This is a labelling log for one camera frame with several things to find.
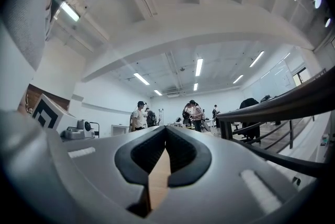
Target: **white t-shirt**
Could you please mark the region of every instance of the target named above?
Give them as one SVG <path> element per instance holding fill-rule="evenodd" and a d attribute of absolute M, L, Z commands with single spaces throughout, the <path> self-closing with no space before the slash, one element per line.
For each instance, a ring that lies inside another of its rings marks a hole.
<path fill-rule="evenodd" d="M 133 118 L 136 118 L 137 121 L 135 121 L 135 128 L 143 127 L 143 114 L 140 110 L 135 110 L 133 114 Z"/>

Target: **black jacket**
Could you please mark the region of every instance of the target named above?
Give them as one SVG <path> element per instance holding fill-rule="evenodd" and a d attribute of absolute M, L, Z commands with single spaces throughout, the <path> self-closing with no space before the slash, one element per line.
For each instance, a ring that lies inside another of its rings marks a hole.
<path fill-rule="evenodd" d="M 250 106 L 253 106 L 253 105 L 256 105 L 258 104 L 259 102 L 257 100 L 255 100 L 254 98 L 248 98 L 246 100 L 244 100 L 241 105 L 240 105 L 240 109 L 243 109 L 243 108 L 247 108 L 247 107 L 250 107 Z M 257 124 L 257 122 L 243 122 L 242 123 L 242 128 L 245 128 L 245 127 L 248 127 L 248 126 L 251 126 L 251 125 L 254 125 L 254 124 Z M 247 131 L 246 133 L 244 133 L 248 138 L 250 139 L 254 139 L 255 137 L 256 138 L 259 138 L 260 136 L 260 127 L 255 127 L 249 131 Z"/>

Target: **box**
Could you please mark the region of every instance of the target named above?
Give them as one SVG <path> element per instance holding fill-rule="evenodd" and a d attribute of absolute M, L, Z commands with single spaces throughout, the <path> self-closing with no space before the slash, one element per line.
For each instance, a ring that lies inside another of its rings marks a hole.
<path fill-rule="evenodd" d="M 51 128 L 60 136 L 68 127 L 77 127 L 78 119 L 42 94 L 33 110 L 32 117 L 40 122 L 43 128 Z"/>

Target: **machine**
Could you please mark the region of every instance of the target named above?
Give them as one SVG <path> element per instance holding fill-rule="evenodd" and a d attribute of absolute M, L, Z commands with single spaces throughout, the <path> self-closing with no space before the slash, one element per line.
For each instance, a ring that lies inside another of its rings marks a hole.
<path fill-rule="evenodd" d="M 18 197 L 57 223 L 285 222 L 304 192 L 297 196 L 283 174 L 243 146 L 184 128 L 62 143 L 54 129 L 19 113 L 0 112 L 0 120 L 6 177 Z M 164 149 L 169 192 L 152 211 L 148 175 Z"/>

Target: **whiteboard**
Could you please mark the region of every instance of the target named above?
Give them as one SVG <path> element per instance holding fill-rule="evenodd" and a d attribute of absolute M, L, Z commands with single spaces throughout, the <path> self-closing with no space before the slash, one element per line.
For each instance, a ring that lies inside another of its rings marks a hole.
<path fill-rule="evenodd" d="M 266 95 L 279 96 L 296 87 L 285 61 L 278 63 L 264 77 L 243 90 L 245 98 L 254 98 L 258 102 Z"/>

